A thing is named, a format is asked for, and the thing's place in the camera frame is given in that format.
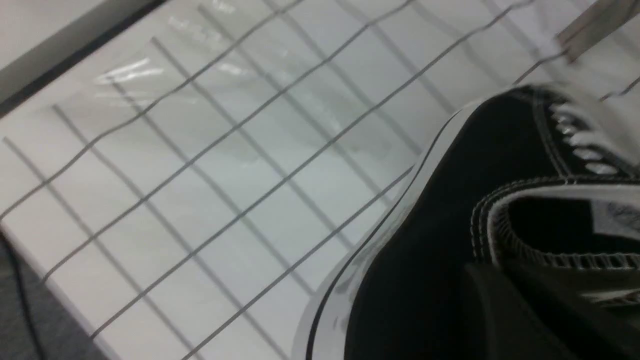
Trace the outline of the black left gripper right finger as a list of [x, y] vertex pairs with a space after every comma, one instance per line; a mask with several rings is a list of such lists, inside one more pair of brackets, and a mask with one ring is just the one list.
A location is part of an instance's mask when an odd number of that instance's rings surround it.
[[579, 360], [637, 360], [639, 330], [531, 266], [508, 260], [503, 271], [538, 319]]

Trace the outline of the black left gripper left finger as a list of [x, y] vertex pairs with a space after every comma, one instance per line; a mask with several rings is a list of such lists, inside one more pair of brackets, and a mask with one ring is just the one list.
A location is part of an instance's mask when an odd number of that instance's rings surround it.
[[461, 275], [464, 360], [576, 360], [503, 273], [467, 264]]

